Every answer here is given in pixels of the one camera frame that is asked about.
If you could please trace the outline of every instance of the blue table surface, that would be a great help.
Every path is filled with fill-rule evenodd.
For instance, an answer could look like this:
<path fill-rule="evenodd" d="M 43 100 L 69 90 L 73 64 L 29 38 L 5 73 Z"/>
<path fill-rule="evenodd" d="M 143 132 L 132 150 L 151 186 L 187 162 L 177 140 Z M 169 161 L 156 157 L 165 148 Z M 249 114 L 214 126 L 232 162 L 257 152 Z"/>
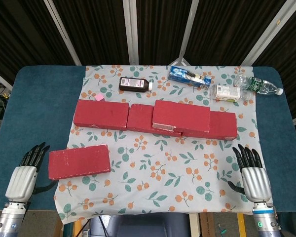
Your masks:
<path fill-rule="evenodd" d="M 271 67 L 254 67 L 254 74 L 283 88 Z M 19 71 L 0 128 L 0 210 L 7 202 L 11 174 L 26 151 L 41 142 L 49 144 L 50 151 L 66 148 L 84 76 L 84 66 L 30 66 Z M 296 132 L 285 95 L 258 94 L 257 120 L 274 205 L 280 212 L 296 211 Z M 37 186 L 49 182 L 46 155 Z M 55 210 L 55 189 L 33 196 L 30 209 Z"/>

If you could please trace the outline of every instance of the bottle label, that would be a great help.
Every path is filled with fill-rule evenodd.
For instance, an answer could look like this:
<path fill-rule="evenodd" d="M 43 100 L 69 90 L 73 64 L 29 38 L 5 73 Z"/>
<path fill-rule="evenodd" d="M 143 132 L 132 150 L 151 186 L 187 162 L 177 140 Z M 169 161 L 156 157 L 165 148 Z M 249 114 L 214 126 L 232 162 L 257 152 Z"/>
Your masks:
<path fill-rule="evenodd" d="M 239 87 L 217 85 L 217 94 L 215 95 L 215 100 L 236 102 L 240 99 L 240 97 L 241 92 Z"/>
<path fill-rule="evenodd" d="M 264 81 L 259 78 L 255 78 L 255 77 L 251 77 L 250 80 L 251 80 L 251 83 L 250 83 L 249 87 L 247 88 L 247 90 L 258 92 L 262 88 Z"/>
<path fill-rule="evenodd" d="M 145 81 L 141 79 L 122 78 L 120 85 L 143 88 L 144 82 Z"/>

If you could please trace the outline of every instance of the white bottle cap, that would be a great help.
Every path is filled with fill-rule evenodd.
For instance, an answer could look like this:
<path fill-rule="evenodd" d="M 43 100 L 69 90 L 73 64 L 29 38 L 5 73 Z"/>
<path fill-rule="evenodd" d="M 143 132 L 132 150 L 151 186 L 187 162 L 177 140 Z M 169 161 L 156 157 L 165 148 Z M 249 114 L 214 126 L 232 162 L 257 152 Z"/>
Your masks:
<path fill-rule="evenodd" d="M 275 92 L 275 94 L 277 94 L 277 95 L 281 95 L 281 94 L 283 94 L 283 89 L 282 88 L 277 88 L 277 91 Z"/>
<path fill-rule="evenodd" d="M 152 82 L 149 82 L 148 90 L 152 91 Z"/>

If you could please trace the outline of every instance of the white tablecloth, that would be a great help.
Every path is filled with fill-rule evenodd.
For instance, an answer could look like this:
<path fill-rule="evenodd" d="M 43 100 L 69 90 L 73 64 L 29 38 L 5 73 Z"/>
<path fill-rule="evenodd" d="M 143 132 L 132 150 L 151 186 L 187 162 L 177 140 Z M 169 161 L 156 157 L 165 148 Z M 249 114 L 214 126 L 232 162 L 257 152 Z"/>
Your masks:
<path fill-rule="evenodd" d="M 211 75 L 215 84 L 232 85 L 237 74 L 253 76 L 252 67 L 186 68 Z M 240 143 L 261 154 L 255 96 L 245 103 L 211 101 L 207 90 L 167 80 L 168 72 L 168 66 L 87 66 L 79 98 L 95 100 L 94 95 L 102 93 L 106 101 L 130 105 L 154 105 L 156 99 L 165 99 L 234 112 L 237 139 L 175 138 L 72 124 L 68 149 L 107 144 L 111 172 L 59 181 L 54 199 L 64 224 L 97 214 L 251 211 L 253 204 L 234 192 L 227 181 L 242 185 L 232 146 Z M 153 82 L 153 90 L 119 91 L 121 76 L 146 78 Z"/>

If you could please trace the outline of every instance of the metal robot arm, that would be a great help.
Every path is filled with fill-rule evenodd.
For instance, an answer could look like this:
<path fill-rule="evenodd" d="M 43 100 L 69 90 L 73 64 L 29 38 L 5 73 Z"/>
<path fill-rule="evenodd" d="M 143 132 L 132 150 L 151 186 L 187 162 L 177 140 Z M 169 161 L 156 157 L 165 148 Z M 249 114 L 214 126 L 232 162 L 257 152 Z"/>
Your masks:
<path fill-rule="evenodd" d="M 32 194 L 51 189 L 56 182 L 46 187 L 35 188 L 37 173 L 44 155 L 49 149 L 45 143 L 34 146 L 27 152 L 12 173 L 5 196 L 9 199 L 0 217 L 0 237 L 16 237 L 29 208 Z"/>
<path fill-rule="evenodd" d="M 266 202 L 272 197 L 270 181 L 266 170 L 256 150 L 238 145 L 240 152 L 233 147 L 242 176 L 243 188 L 228 181 L 236 192 L 246 195 L 254 203 L 253 217 L 259 231 L 259 237 L 280 237 L 280 227 L 277 224 L 273 206 Z"/>

